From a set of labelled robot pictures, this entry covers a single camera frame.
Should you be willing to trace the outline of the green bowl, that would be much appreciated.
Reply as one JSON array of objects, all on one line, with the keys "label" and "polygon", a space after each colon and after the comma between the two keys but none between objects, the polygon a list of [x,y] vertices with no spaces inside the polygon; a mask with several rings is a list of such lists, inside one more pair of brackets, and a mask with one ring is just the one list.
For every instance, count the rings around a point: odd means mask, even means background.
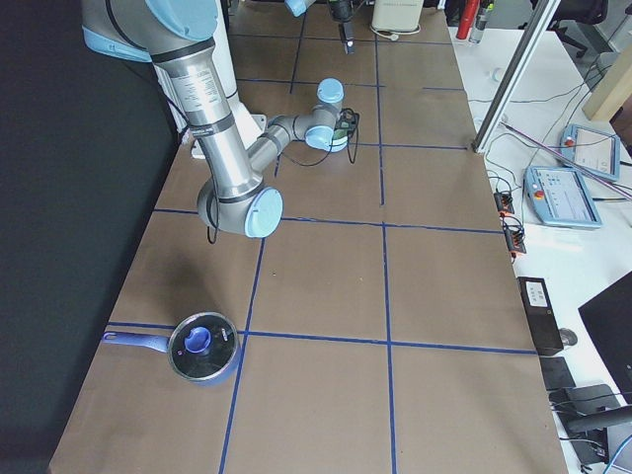
[{"label": "green bowl", "polygon": [[339,152],[348,146],[348,132],[345,129],[335,129],[330,143],[332,153]]}]

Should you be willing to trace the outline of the blue bowl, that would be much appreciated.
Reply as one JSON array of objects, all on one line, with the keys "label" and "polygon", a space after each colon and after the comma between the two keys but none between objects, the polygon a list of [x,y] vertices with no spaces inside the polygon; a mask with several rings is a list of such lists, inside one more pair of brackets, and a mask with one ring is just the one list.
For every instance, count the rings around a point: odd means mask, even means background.
[{"label": "blue bowl", "polygon": [[330,153],[337,153],[344,150],[348,146],[348,141],[345,140],[336,140],[329,146]]}]

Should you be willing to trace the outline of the cream white toaster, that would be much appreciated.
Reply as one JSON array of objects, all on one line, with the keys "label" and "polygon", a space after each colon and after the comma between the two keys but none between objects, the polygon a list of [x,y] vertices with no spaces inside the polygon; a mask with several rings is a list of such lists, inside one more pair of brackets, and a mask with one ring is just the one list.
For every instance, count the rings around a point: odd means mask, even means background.
[{"label": "cream white toaster", "polygon": [[371,26],[380,32],[414,34],[419,30],[422,0],[376,0]]}]

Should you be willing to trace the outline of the clear bottle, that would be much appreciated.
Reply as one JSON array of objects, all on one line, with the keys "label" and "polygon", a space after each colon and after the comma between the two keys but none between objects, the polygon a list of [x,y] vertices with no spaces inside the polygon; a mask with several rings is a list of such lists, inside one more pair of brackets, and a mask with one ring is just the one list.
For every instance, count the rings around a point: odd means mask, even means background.
[{"label": "clear bottle", "polygon": [[494,10],[494,0],[481,0],[475,20],[473,22],[468,41],[478,44],[481,42],[483,34],[486,30],[490,16]]}]

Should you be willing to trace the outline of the near blue teach pendant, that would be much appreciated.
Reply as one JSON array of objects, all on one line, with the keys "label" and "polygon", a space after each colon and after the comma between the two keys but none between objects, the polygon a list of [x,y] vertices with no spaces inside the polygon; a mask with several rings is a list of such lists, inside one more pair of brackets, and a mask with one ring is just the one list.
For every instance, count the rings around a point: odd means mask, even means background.
[{"label": "near blue teach pendant", "polygon": [[568,167],[530,166],[525,190],[539,220],[548,226],[597,229],[602,226],[582,175]]}]

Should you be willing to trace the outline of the blue teach pendant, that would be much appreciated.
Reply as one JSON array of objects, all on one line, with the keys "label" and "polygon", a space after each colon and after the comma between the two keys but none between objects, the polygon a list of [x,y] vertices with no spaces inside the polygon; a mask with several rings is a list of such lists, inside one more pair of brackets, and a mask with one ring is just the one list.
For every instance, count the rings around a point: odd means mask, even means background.
[{"label": "blue teach pendant", "polygon": [[602,226],[582,175],[568,167],[530,166],[525,190],[539,220],[548,226],[597,229]]},{"label": "blue teach pendant", "polygon": [[614,183],[620,178],[620,138],[580,124],[562,132],[560,152],[568,160]]}]

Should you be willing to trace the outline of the far blue teach pendant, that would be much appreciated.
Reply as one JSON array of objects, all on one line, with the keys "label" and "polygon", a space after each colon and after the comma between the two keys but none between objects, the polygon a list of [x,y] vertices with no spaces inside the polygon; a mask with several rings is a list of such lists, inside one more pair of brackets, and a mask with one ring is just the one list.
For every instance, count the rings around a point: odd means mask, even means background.
[{"label": "far blue teach pendant", "polygon": [[560,152],[568,160],[614,183],[620,178],[620,138],[580,124],[562,132]]}]

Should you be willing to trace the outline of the blue saucepan with glass lid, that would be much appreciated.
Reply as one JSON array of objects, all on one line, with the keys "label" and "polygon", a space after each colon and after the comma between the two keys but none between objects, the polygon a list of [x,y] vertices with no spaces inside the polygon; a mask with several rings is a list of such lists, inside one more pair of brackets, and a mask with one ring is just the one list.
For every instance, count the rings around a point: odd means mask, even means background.
[{"label": "blue saucepan with glass lid", "polygon": [[107,331],[102,341],[164,353],[177,375],[201,386],[222,383],[238,368],[241,360],[235,325],[216,312],[188,317],[169,337]]}]

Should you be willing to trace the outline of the black power adapter box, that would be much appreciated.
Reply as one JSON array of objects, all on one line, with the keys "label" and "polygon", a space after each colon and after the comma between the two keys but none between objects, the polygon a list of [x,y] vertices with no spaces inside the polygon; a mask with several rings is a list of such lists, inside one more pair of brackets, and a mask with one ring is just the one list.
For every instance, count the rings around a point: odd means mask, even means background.
[{"label": "black power adapter box", "polygon": [[545,280],[519,276],[517,284],[531,339],[540,356],[554,356],[564,349]]}]

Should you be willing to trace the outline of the black monitor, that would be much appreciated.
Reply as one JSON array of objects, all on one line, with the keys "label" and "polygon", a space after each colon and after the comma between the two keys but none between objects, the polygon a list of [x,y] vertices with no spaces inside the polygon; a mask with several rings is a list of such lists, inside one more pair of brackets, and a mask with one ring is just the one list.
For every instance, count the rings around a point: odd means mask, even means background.
[{"label": "black monitor", "polygon": [[602,362],[631,402],[631,286],[614,284],[579,308]]}]

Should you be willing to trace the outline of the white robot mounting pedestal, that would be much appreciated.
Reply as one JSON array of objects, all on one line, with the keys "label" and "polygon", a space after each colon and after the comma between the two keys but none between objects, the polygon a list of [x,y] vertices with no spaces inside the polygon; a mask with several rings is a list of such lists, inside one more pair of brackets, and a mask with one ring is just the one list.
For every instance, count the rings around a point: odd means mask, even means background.
[{"label": "white robot mounting pedestal", "polygon": [[[227,35],[227,8],[229,1],[216,1],[215,4],[217,6],[218,20],[213,34],[215,49],[212,54],[212,60],[234,116],[242,142],[246,148],[249,148],[263,132],[265,117],[252,115],[241,102],[237,90],[237,82]],[[185,131],[187,127],[185,120],[179,114],[179,111],[184,111],[184,106],[178,99],[175,89],[169,81],[168,74],[157,66],[155,66],[154,69],[163,92],[173,102],[173,105],[170,105],[170,110],[176,123],[178,133],[182,135],[181,143],[183,145],[191,145],[193,138],[188,131]]]}]

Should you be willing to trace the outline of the aluminium frame post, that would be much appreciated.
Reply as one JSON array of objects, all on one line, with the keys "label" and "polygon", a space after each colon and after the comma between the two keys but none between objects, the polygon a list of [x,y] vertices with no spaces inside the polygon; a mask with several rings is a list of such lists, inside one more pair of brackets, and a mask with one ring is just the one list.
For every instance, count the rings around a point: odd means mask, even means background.
[{"label": "aluminium frame post", "polygon": [[535,52],[541,36],[547,30],[560,0],[538,1],[513,57],[505,71],[499,88],[492,100],[482,124],[472,142],[476,153],[483,154],[491,146],[492,134],[502,120],[502,115],[514,94],[521,76]]}]

